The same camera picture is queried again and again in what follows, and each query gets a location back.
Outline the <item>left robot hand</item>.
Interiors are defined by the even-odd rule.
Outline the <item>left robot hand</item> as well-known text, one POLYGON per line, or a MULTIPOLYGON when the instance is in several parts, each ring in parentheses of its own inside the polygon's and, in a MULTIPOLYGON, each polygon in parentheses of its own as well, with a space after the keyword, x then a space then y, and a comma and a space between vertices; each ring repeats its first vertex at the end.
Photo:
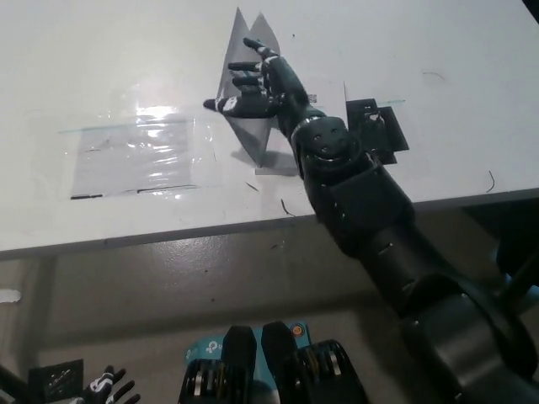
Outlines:
POLYGON ((141 395, 134 393, 135 381, 130 380, 119 387, 116 392, 113 389, 126 375, 126 369, 115 370, 108 365, 103 374, 91 381, 82 391, 81 395, 72 403, 83 404, 135 404, 141 400, 141 395))

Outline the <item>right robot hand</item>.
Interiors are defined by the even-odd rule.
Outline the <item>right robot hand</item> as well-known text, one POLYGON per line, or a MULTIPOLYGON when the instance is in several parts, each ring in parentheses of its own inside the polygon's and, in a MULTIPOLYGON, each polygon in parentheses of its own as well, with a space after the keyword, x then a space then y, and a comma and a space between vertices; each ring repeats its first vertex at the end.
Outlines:
POLYGON ((230 71, 250 74, 232 79, 240 90, 238 96, 207 99, 203 103, 206 109, 238 119, 275 117, 285 134, 303 120, 324 116, 324 112, 311 105, 307 91, 283 56, 258 40, 245 38, 243 44, 255 51, 260 60, 229 63, 230 71))

